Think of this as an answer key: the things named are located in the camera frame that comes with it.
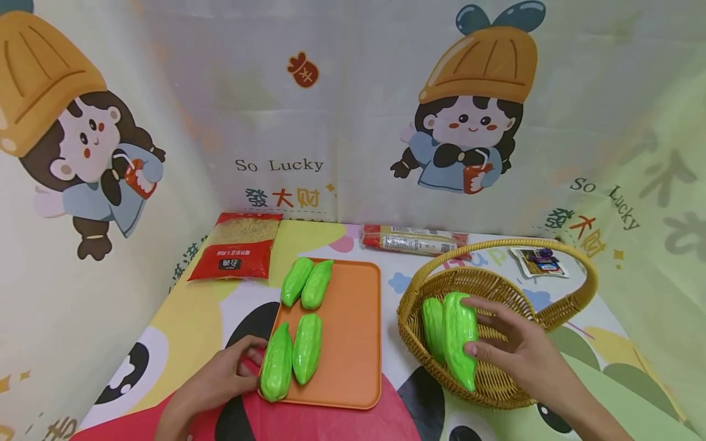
orange cutting board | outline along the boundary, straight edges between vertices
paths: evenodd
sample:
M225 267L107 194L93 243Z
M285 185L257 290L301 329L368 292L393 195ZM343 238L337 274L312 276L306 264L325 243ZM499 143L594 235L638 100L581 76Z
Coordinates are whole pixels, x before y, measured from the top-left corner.
M312 259L321 262L326 259ZM301 386L292 375L287 403L366 410L382 390L380 268L370 262L334 260L331 280L317 310L280 304L273 332L289 322L294 342L299 319L321 317L321 357L311 380Z

small packet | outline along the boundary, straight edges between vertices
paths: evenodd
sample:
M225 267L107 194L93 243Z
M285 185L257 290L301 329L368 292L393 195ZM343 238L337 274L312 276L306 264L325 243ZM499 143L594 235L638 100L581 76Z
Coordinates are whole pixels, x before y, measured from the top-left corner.
M440 255L466 245L468 234L409 226L364 225L361 243L368 248Z
M548 248L510 248L510 254L515 256L528 279L539 276L569 277L566 268Z

cartoon hat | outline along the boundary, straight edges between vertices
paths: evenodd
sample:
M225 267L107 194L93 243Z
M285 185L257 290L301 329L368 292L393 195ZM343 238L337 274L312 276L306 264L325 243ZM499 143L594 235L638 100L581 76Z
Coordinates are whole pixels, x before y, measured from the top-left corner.
M537 69L537 46L524 30L493 26L454 44L431 72L419 103L459 95L525 102Z
M72 99L107 90L105 80L49 23L12 11L0 16L0 150L25 156Z

cartoon girl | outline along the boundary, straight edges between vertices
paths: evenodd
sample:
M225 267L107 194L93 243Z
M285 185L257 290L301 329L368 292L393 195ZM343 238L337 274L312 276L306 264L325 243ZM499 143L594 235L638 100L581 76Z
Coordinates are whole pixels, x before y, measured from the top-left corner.
M162 179L164 151L137 127L100 72L58 30L32 14L0 17L0 149L19 158L42 217L73 216L78 257L102 260L115 222L128 237Z
M420 186L474 194L511 167L537 68L528 32L545 13L542 3L523 1L491 24L479 6L461 9L456 25L465 37L441 57L419 93L414 123L400 134L409 147L390 167L395 178L421 167Z

